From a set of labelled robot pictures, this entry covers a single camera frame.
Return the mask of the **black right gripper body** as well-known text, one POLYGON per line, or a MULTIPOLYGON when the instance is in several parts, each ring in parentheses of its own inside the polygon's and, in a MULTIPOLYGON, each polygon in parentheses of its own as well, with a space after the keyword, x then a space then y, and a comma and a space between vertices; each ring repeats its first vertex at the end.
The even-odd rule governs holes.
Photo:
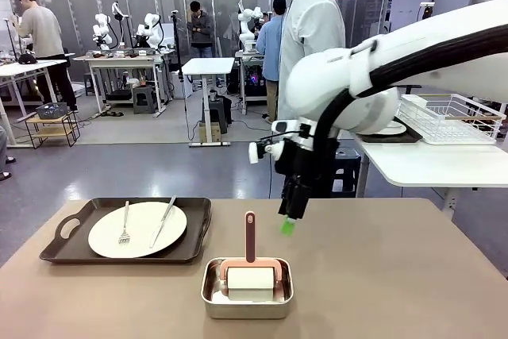
POLYGON ((284 176, 283 193, 288 193, 295 176, 302 176, 304 184, 310 186, 312 193, 318 193, 318 152, 303 148, 290 138, 284 138, 280 158, 275 161, 275 171, 284 176))

